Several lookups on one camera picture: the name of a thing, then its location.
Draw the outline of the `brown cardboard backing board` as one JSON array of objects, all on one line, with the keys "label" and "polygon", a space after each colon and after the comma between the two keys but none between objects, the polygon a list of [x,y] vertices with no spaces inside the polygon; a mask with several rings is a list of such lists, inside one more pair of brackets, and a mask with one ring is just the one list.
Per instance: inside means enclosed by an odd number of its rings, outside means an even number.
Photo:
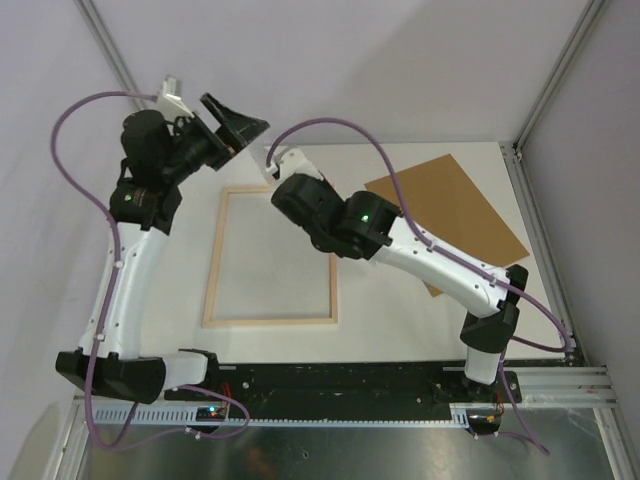
[{"label": "brown cardboard backing board", "polygon": [[434,236],[494,266],[529,256],[452,155],[401,170],[397,177],[415,222]]}]

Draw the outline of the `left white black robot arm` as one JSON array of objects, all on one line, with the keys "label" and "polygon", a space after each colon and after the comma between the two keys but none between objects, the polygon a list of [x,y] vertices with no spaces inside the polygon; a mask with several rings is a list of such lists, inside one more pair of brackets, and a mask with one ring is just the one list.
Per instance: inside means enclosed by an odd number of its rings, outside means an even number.
[{"label": "left white black robot arm", "polygon": [[94,311],[79,345],[57,355],[56,371],[85,395],[151,404],[185,384],[197,398],[214,397],[221,376],[215,355],[180,350],[144,357],[141,320],[151,276],[182,201],[179,186],[201,167],[219,170],[270,127],[208,93],[201,104],[219,126],[210,130],[175,94],[123,122],[125,153],[108,204],[98,207],[111,239]]}]

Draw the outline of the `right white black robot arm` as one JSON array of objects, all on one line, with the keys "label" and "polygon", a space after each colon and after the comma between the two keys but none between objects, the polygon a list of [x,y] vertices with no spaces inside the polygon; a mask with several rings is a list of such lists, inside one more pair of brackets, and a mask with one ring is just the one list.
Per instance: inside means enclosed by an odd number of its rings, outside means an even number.
[{"label": "right white black robot arm", "polygon": [[342,199],[325,180],[295,174],[278,186],[272,204],[323,253],[374,260],[413,275],[466,308],[460,339],[467,348],[463,393],[484,401],[497,389],[501,355],[513,338],[517,303],[529,272],[485,264],[411,228],[400,208],[383,197],[357,191]]}]

